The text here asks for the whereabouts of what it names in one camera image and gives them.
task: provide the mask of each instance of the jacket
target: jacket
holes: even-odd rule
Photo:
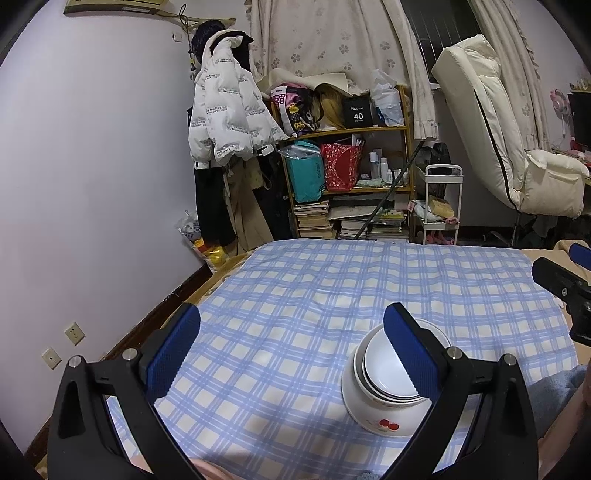
[[[232,155],[248,160],[288,139],[263,103],[252,74],[232,55],[243,37],[223,38],[211,53],[212,43],[229,31],[207,41],[195,78],[189,146],[196,168],[223,167]]]

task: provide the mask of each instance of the red gift bag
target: red gift bag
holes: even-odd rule
[[[320,147],[324,159],[324,183],[327,190],[348,192],[357,183],[359,160],[363,147],[338,143]]]

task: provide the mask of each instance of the white rolling cart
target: white rolling cart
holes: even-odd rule
[[[452,169],[454,172],[458,171],[458,174],[454,175],[430,175],[429,172],[434,168],[449,168]],[[422,171],[420,168],[417,167],[417,173],[420,178],[422,178],[425,182],[425,217],[421,218],[418,215],[415,215],[421,226],[423,227],[423,245],[427,242],[427,232],[429,231],[436,231],[436,230],[455,230],[455,242],[454,244],[457,245],[457,234],[460,229],[460,214],[462,212],[462,186],[464,183],[464,171],[462,170],[461,166],[459,165],[450,165],[450,164],[435,164],[435,165],[428,165],[425,168],[425,171]],[[446,222],[427,222],[427,211],[429,206],[429,184],[431,183],[448,183],[448,184],[458,184],[460,186],[460,198],[457,203],[457,224],[451,225]]]

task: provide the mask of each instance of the teal bag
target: teal bag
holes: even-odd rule
[[[316,202],[324,190],[324,163],[320,148],[298,140],[280,150],[297,203]]]

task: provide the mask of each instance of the blue gripper pad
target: blue gripper pad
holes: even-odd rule
[[[443,360],[443,345],[429,330],[419,327],[401,303],[386,308],[384,331],[418,394],[435,403],[443,380],[441,371],[444,367],[437,361],[438,356]]]
[[[150,402],[168,393],[178,369],[199,334],[200,325],[197,307],[183,303],[166,326],[152,332],[142,345],[139,377]]]
[[[569,248],[569,257],[577,265],[591,270],[591,250],[580,244],[572,244]]]

